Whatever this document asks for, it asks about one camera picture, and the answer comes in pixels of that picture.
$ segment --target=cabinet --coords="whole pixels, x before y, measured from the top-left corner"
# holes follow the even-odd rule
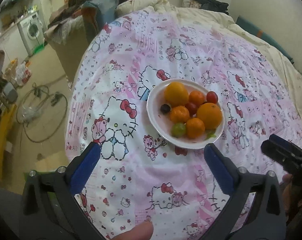
[[[18,63],[21,63],[28,57],[27,50],[16,24],[0,36],[0,46],[3,47],[5,51],[5,61],[3,63],[2,72],[4,72],[11,60],[18,58]]]

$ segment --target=plate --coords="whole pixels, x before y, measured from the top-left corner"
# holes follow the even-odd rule
[[[184,84],[189,93],[193,90],[198,90],[206,95],[209,92],[199,84],[185,79],[168,79],[161,82],[150,91],[147,100],[147,113],[151,124],[164,139],[180,148],[194,150],[202,149],[208,143],[214,143],[221,136],[225,123],[224,113],[219,103],[217,103],[217,105],[220,107],[222,112],[222,122],[215,131],[207,130],[202,136],[195,139],[188,139],[184,136],[180,138],[171,136],[171,127],[173,126],[173,122],[171,122],[171,120],[169,119],[168,114],[161,113],[160,107],[161,105],[166,104],[166,101],[164,99],[164,89],[173,81],[178,81]],[[209,138],[207,138],[207,135],[209,133],[214,133],[214,137],[209,136]]]

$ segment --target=plate rim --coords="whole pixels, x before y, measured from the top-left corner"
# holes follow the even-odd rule
[[[201,146],[201,147],[191,147],[191,146],[190,146],[190,147],[185,147],[185,146],[181,147],[180,145],[177,145],[176,143],[173,143],[173,142],[171,141],[171,139],[168,139],[168,138],[167,138],[167,136],[162,135],[162,133],[160,133],[160,131],[158,130],[158,128],[155,127],[155,125],[154,125],[153,122],[151,121],[150,113],[149,113],[149,98],[150,98],[151,93],[152,93],[153,91],[155,91],[155,88],[156,88],[156,87],[158,87],[158,86],[166,86],[166,83],[169,83],[169,84],[170,84],[171,82],[174,82],[174,81],[179,81],[179,82],[182,82],[182,83],[192,83],[192,84],[194,84],[196,87],[201,87],[202,89],[208,90],[208,89],[206,89],[205,87],[199,85],[198,83],[193,82],[192,80],[187,80],[187,79],[172,78],[172,79],[167,79],[167,80],[161,82],[160,84],[158,84],[157,86],[155,86],[155,87],[150,91],[150,93],[149,93],[149,95],[148,95],[148,98],[147,98],[147,105],[146,105],[146,108],[147,108],[147,114],[148,114],[149,121],[150,121],[150,123],[152,124],[153,128],[154,128],[154,129],[155,129],[155,130],[156,130],[156,131],[157,131],[157,132],[158,132],[165,140],[167,140],[168,142],[172,143],[173,145],[175,145],[175,146],[177,146],[177,147],[180,147],[180,148],[183,148],[183,149],[189,149],[189,150],[199,150],[199,149],[203,149],[208,143],[205,144],[203,147],[202,147],[202,146]],[[217,105],[219,106],[219,108],[221,109],[221,112],[222,112],[222,121],[223,121],[223,129],[222,129],[222,133],[223,133],[224,125],[225,125],[224,111],[223,111],[223,108],[221,107],[221,105],[219,104],[219,102],[217,103]],[[220,138],[220,136],[222,135],[222,133],[221,133],[219,136],[217,136],[217,137],[215,138],[215,140],[214,140],[212,143],[215,143],[215,142]]]

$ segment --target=metal bolt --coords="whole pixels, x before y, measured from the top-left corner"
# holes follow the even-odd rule
[[[246,169],[246,167],[239,167],[239,168],[238,168],[238,171],[239,171],[240,173],[244,174],[244,173],[247,172],[247,169]]]
[[[32,170],[32,171],[29,172],[29,176],[30,176],[30,177],[33,177],[35,174],[36,174],[36,171],[35,171],[35,170]]]
[[[64,173],[66,171],[66,167],[65,166],[61,166],[58,168],[57,170],[59,173]]]
[[[275,174],[274,171],[268,171],[268,175],[269,175],[270,177],[275,177],[275,176],[276,176],[276,174]]]

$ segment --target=pink bed sheet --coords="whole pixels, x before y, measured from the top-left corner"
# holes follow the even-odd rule
[[[101,145],[101,158],[76,198],[108,239],[144,220],[154,224],[153,239],[197,238],[228,199],[202,150],[171,145],[148,120],[148,93],[170,78],[218,94],[226,122],[216,146],[235,165],[274,170],[281,180],[282,168],[262,155],[261,143],[275,133],[302,148],[301,118],[253,45],[215,29],[181,26],[149,9],[121,17],[105,25],[85,53],[65,136],[70,160],[91,141]]]

